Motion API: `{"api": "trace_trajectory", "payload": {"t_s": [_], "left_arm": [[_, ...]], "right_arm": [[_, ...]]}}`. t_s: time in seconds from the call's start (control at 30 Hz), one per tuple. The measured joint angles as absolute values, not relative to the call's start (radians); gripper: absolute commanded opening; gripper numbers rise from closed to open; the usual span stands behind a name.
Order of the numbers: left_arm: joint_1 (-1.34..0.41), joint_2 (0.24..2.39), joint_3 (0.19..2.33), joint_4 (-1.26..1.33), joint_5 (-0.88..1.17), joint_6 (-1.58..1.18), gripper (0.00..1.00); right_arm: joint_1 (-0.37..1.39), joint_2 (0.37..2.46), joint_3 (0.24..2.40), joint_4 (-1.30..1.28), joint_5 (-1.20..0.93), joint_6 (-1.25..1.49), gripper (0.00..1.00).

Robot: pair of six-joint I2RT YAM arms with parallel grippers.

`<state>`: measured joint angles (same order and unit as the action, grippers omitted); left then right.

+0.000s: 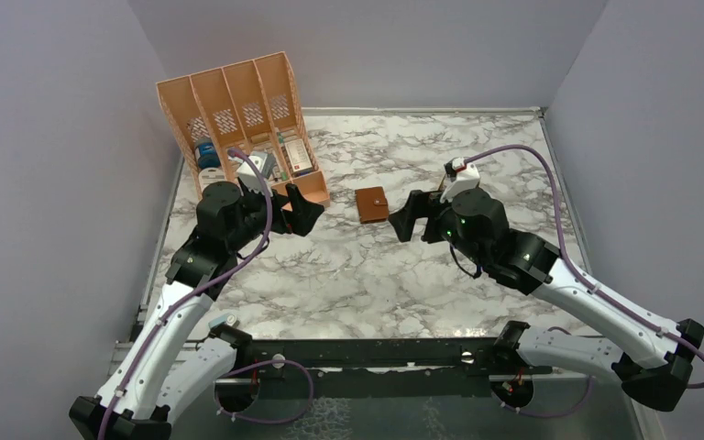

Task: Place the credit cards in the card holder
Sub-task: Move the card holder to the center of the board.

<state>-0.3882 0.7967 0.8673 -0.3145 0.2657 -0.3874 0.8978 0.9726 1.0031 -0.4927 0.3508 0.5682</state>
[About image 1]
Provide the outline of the brown leather card holder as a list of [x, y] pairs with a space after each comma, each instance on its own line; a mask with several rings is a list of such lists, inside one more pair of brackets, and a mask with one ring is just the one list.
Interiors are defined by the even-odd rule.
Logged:
[[389, 204], [381, 186], [355, 190], [360, 224], [384, 222], [390, 214]]

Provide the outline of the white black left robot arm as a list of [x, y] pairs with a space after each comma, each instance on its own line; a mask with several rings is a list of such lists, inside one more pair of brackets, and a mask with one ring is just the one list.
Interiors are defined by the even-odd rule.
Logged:
[[80, 396], [69, 416], [85, 439], [168, 439], [178, 416], [218, 378], [232, 391], [220, 411], [243, 419], [256, 394], [255, 372], [288, 365], [283, 355], [258, 360], [251, 335], [216, 324], [179, 368], [173, 364], [196, 324], [233, 274], [253, 258], [240, 249], [257, 240], [259, 254], [271, 233], [308, 235], [324, 207], [306, 200], [289, 183], [286, 193], [254, 192], [244, 183], [206, 187], [196, 206], [197, 225], [174, 254], [166, 283], [142, 332], [124, 361], [93, 397]]

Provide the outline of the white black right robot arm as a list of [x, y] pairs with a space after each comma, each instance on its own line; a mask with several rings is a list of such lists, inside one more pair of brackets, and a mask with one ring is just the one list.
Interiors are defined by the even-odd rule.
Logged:
[[443, 202], [439, 192], [413, 191], [388, 220], [408, 242], [415, 222], [427, 221], [422, 240], [446, 242], [472, 261], [475, 276], [532, 295], [573, 315], [598, 332], [566, 335], [519, 321], [508, 322], [492, 348], [501, 371], [520, 367], [567, 369], [621, 386], [640, 404], [673, 411], [688, 387], [693, 349], [704, 327], [691, 319], [674, 322], [635, 305], [573, 266], [539, 236], [510, 227], [504, 206], [476, 188]]

